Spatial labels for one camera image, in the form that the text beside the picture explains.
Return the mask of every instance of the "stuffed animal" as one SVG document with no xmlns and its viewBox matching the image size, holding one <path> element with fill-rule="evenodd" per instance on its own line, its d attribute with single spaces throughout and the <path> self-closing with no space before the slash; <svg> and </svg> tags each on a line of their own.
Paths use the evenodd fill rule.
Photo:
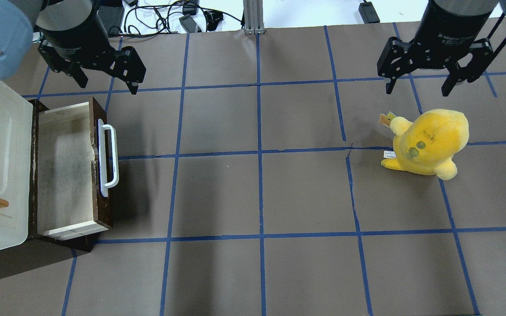
<svg viewBox="0 0 506 316">
<path fill-rule="evenodd" d="M 394 132 L 396 158 L 382 160 L 382 166 L 416 174 L 436 174 L 442 180 L 458 172 L 452 157 L 464 148 L 470 137 L 468 120 L 453 110 L 430 110 L 415 122 L 391 112 L 380 114 L 380 123 Z"/>
</svg>

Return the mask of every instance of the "plush toy tag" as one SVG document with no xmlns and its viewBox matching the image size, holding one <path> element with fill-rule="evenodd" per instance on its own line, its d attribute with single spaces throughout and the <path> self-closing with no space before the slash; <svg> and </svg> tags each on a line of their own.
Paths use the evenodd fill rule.
<svg viewBox="0 0 506 316">
<path fill-rule="evenodd" d="M 395 158 L 395 152 L 384 150 L 384 158 Z"/>
</svg>

